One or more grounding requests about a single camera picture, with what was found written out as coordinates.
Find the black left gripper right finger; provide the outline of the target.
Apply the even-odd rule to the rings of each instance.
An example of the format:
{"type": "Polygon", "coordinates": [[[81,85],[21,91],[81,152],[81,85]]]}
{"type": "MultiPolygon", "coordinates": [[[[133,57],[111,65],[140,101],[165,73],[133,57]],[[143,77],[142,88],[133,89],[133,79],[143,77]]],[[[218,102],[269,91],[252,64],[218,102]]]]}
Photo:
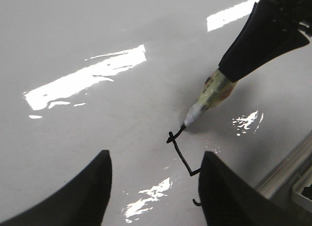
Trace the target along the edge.
{"type": "Polygon", "coordinates": [[[204,153],[198,179],[209,226],[305,226],[246,184],[211,151],[204,153]]]}

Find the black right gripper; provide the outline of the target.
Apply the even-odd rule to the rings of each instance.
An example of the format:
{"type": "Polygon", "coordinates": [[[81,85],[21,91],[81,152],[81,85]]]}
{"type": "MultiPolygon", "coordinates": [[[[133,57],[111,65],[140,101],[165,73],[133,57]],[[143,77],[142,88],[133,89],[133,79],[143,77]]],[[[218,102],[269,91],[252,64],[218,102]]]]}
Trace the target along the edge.
{"type": "Polygon", "coordinates": [[[310,43],[312,0],[259,0],[218,69],[236,82],[270,60],[310,43]]]}

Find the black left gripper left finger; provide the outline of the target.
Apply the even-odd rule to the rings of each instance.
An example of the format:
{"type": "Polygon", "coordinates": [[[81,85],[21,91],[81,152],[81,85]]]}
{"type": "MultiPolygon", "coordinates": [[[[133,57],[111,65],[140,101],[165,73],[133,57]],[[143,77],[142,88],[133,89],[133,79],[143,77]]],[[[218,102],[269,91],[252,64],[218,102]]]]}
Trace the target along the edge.
{"type": "Polygon", "coordinates": [[[2,226],[99,226],[110,200],[112,161],[108,150],[96,157],[69,183],[2,226]]]}

